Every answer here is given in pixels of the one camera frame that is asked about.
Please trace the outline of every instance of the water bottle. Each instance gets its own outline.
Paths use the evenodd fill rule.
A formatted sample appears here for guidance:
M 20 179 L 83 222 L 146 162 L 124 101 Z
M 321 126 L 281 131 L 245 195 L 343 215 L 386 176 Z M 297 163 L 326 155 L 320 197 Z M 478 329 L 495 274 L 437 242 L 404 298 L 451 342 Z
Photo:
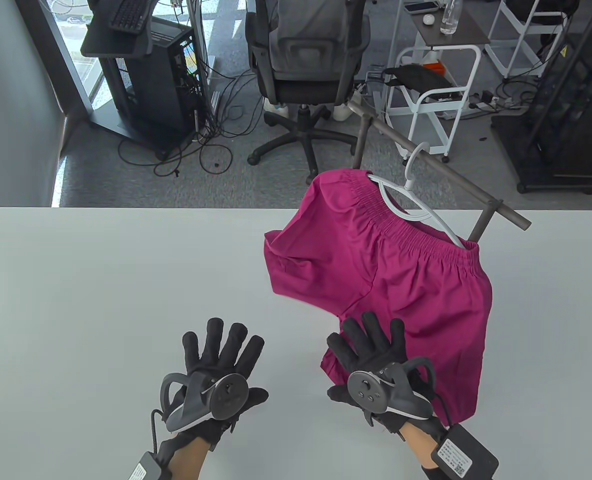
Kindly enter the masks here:
M 463 0 L 447 0 L 445 6 L 445 13 L 442 16 L 442 23 L 440 25 L 440 32 L 445 35 L 453 35 L 458 28 L 458 20 L 462 13 Z

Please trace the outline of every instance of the elastic waistband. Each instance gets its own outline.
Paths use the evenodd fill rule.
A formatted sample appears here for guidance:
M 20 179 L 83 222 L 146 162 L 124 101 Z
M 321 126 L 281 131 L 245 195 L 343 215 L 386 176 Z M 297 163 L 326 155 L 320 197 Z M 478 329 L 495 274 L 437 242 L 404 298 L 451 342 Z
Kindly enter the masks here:
M 465 247 L 463 249 L 456 246 L 443 231 L 420 221 L 406 221 L 398 217 L 385 203 L 378 185 L 369 179 L 371 172 L 353 170 L 351 173 L 355 173 L 350 174 L 350 185 L 358 205 L 366 211 L 369 219 L 385 237 L 405 249 L 417 250 L 453 265 L 484 273 L 480 265 L 478 243 L 461 238 Z

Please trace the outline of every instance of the gray carpet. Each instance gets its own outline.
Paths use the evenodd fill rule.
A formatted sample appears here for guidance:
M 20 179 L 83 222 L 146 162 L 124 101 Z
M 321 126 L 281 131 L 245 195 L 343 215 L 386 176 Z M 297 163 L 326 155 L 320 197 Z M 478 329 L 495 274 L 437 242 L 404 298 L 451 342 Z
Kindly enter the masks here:
M 238 74 L 248 68 L 244 26 L 232 38 L 234 22 L 244 19 L 245 12 L 236 9 L 238 0 L 220 0 L 218 12 L 213 15 L 214 24 L 209 52 L 216 55 L 216 68 L 225 74 Z M 363 58 L 363 71 L 369 65 L 384 64 L 389 52 L 389 39 L 397 0 L 379 0 L 367 3 L 372 26 L 371 45 Z M 465 0 L 465 6 L 488 31 L 497 9 L 497 2 Z M 592 0 L 584 0 L 574 20 L 574 28 L 581 30 L 591 13 Z M 415 29 L 405 18 L 400 48 L 414 43 Z M 471 62 L 461 54 L 449 55 L 446 64 L 458 79 L 465 75 Z M 484 57 L 474 92 L 494 89 L 500 82 L 499 74 Z M 259 98 L 255 82 L 251 82 L 232 102 L 244 109 L 241 119 L 227 123 L 232 132 L 244 130 Z M 464 121 L 460 126 L 451 153 L 450 166 L 491 194 L 503 198 L 516 209 L 571 209 L 592 210 L 592 196 L 581 193 L 532 193 L 518 194 L 516 179 L 504 158 L 499 143 L 492 135 L 490 119 L 478 118 Z M 343 123 L 327 121 L 322 128 L 356 134 L 358 120 L 355 116 Z M 183 160 L 179 176 L 158 178 L 149 167 L 129 166 L 117 155 L 119 138 L 83 124 L 75 132 L 65 150 L 62 196 L 63 207 L 131 207 L 131 208 L 295 208 L 300 203 L 307 186 L 309 173 L 302 147 L 299 144 L 284 146 L 266 155 L 258 166 L 249 166 L 248 154 L 255 147 L 283 133 L 280 126 L 270 128 L 262 121 L 252 134 L 235 139 L 218 139 L 215 144 L 225 144 L 234 153 L 230 169 L 224 174 L 208 174 L 200 167 L 198 155 Z M 348 168 L 351 165 L 349 149 L 345 144 L 318 141 L 314 145 L 320 170 Z M 126 144 L 124 156 L 131 162 L 151 163 L 151 152 Z M 203 163 L 208 169 L 221 170 L 227 159 L 220 148 L 207 148 Z M 403 165 L 393 142 L 376 131 L 369 135 L 364 155 L 364 168 L 380 176 L 400 183 Z M 427 204 L 437 209 L 480 208 L 480 205 L 458 187 L 452 187 L 446 179 L 429 167 L 417 162 L 416 190 Z M 403 201 L 403 206 L 410 206 Z

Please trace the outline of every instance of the magenta shorts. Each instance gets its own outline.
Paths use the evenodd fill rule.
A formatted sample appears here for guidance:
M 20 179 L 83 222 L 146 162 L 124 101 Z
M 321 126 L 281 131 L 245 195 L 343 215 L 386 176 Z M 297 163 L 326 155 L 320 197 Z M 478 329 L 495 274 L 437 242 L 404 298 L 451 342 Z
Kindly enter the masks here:
M 341 322 L 374 312 L 387 334 L 405 322 L 410 359 L 429 357 L 453 422 L 476 411 L 492 286 L 477 243 L 396 216 L 364 170 L 319 175 L 283 231 L 266 234 L 274 292 L 312 304 Z M 329 350 L 321 363 L 338 385 L 348 373 Z M 435 410 L 446 423 L 442 405 Z

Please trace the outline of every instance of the clothing rack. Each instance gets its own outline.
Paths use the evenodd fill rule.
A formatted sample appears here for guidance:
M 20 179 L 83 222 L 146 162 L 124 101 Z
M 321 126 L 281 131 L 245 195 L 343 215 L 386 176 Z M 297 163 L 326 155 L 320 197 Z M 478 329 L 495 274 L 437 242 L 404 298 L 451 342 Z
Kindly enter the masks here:
M 369 128 L 371 126 L 377 128 L 380 132 L 409 152 L 414 151 L 417 147 L 414 142 L 401 135 L 399 132 L 387 125 L 384 121 L 380 120 L 378 118 L 377 112 L 373 110 L 373 108 L 369 106 L 365 107 L 358 105 L 352 100 L 347 103 L 347 106 L 354 114 L 357 114 L 360 117 L 358 143 L 356 145 L 356 153 L 353 155 L 354 169 L 360 169 L 362 165 L 362 155 L 365 151 L 367 133 L 369 132 Z M 442 163 L 433 155 L 430 155 L 426 151 L 422 150 L 418 154 L 417 158 L 428 163 L 428 165 L 433 167 L 433 169 L 443 174 L 446 178 L 460 186 L 460 188 L 471 194 L 475 199 L 479 200 L 485 205 L 482 214 L 478 218 L 478 222 L 476 222 L 476 226 L 474 226 L 471 235 L 469 235 L 470 242 L 478 242 L 480 240 L 495 213 L 499 213 L 507 220 L 512 222 L 515 226 L 520 227 L 522 230 L 526 231 L 531 226 L 531 222 L 528 219 L 517 213 L 517 211 L 513 210 L 513 208 L 506 206 L 501 199 L 494 198 L 475 183 L 470 182 L 461 174 L 450 169 L 447 165 Z

